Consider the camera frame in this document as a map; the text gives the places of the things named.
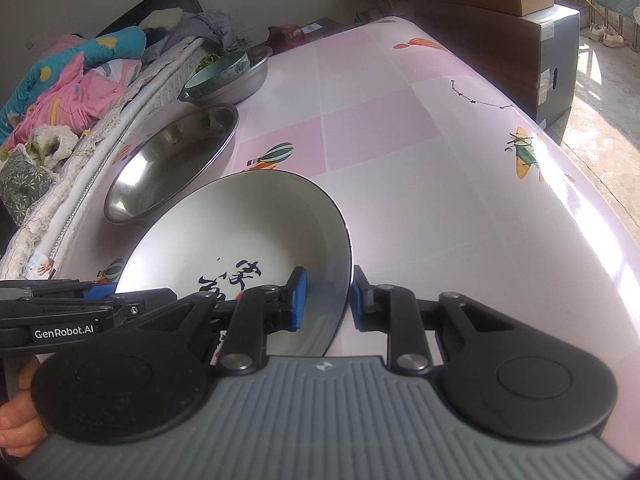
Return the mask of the person's left hand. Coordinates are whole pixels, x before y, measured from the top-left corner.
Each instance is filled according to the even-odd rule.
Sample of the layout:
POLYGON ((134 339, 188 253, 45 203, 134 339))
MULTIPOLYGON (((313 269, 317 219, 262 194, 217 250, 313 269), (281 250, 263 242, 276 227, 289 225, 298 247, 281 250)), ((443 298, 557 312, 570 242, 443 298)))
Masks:
POLYGON ((1 448, 12 457, 26 457, 47 437, 30 392, 39 367, 40 361, 32 356, 18 373, 17 394, 1 405, 1 448))

